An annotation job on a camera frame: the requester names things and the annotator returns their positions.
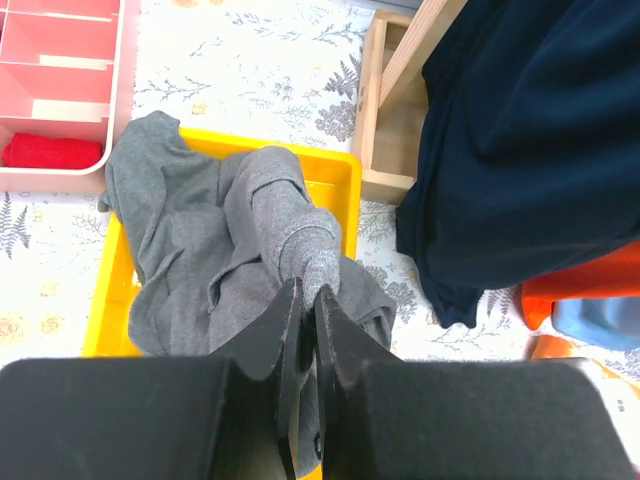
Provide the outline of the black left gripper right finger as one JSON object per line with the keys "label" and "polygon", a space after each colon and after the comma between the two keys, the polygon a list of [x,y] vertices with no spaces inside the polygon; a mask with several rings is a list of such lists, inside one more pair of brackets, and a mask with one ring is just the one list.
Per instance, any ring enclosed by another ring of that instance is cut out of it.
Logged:
{"label": "black left gripper right finger", "polygon": [[557,360],[405,362],[315,300],[327,479],[630,479],[589,378]]}

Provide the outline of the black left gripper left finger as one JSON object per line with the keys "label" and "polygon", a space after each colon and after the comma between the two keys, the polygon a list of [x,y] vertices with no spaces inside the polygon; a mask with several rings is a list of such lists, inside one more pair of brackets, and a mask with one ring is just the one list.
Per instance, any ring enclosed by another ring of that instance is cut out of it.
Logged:
{"label": "black left gripper left finger", "polygon": [[29,359],[1,371],[5,479],[292,479],[299,281],[206,356]]}

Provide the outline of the grey shorts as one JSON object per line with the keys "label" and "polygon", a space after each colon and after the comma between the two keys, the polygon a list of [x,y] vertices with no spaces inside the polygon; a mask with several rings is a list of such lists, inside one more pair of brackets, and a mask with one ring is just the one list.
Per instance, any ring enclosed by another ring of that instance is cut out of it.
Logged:
{"label": "grey shorts", "polygon": [[141,288],[128,333],[144,357],[206,356],[299,281],[295,477],[322,467],[315,300],[323,287],[387,350],[395,302],[342,252],[338,221],[314,205],[298,157],[262,147],[223,160],[190,148],[160,111],[125,128],[102,202],[127,235]]}

